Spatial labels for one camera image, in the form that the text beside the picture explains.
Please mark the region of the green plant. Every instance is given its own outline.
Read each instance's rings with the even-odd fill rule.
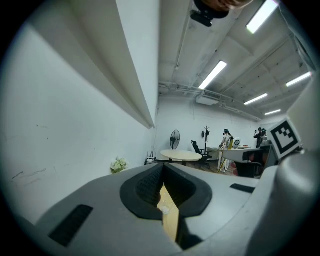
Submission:
[[[126,168],[128,168],[128,162],[126,161],[125,158],[117,157],[116,160],[113,161],[110,165],[110,169],[113,174],[119,173]]]

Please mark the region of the black chair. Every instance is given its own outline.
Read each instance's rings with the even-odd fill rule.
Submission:
[[[209,166],[209,164],[207,163],[207,160],[210,159],[210,158],[212,158],[212,156],[203,153],[203,152],[206,152],[206,150],[205,150],[205,149],[199,149],[196,141],[191,140],[191,143],[192,143],[192,146],[193,146],[195,152],[198,153],[198,154],[200,154],[200,155],[202,156],[202,158],[201,158],[198,162],[203,163],[203,164]]]

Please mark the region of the fluorescent light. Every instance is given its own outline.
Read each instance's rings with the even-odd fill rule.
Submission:
[[[278,109],[278,110],[275,110],[275,111],[272,111],[272,112],[269,112],[269,113],[265,113],[264,115],[268,116],[268,115],[271,115],[271,114],[274,114],[274,113],[278,113],[280,111],[281,111],[281,109]]]
[[[217,75],[227,66],[227,63],[223,62],[222,60],[219,61],[218,65],[212,70],[212,72],[207,76],[207,78],[203,81],[203,83],[199,86],[199,89],[206,88],[213,79],[216,78]]]
[[[251,104],[253,102],[256,102],[258,100],[261,100],[262,98],[267,97],[267,96],[268,96],[268,94],[265,93],[265,94],[263,94],[263,95],[261,95],[259,97],[256,97],[256,98],[254,98],[252,100],[247,101],[246,103],[244,103],[244,105],[249,105],[249,104]]]
[[[292,86],[292,85],[294,85],[294,84],[296,84],[296,83],[300,82],[301,80],[306,79],[306,78],[308,78],[308,77],[311,77],[311,72],[305,73],[305,74],[299,76],[298,78],[293,79],[293,80],[290,81],[290,82],[287,82],[287,83],[286,83],[286,86],[287,86],[287,87]]]
[[[254,34],[263,23],[269,18],[269,16],[277,9],[278,4],[273,0],[266,0],[260,7],[254,17],[250,20],[246,28]]]

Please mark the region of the white marker card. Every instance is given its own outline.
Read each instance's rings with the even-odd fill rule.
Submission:
[[[300,137],[288,118],[273,126],[268,131],[268,137],[270,137],[279,159],[301,145]]]

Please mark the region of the round table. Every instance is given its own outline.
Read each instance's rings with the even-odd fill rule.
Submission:
[[[187,161],[198,161],[202,158],[202,155],[198,153],[176,149],[162,150],[160,154],[166,158],[169,158],[169,161],[172,161],[172,159],[181,160],[183,166],[186,166]]]

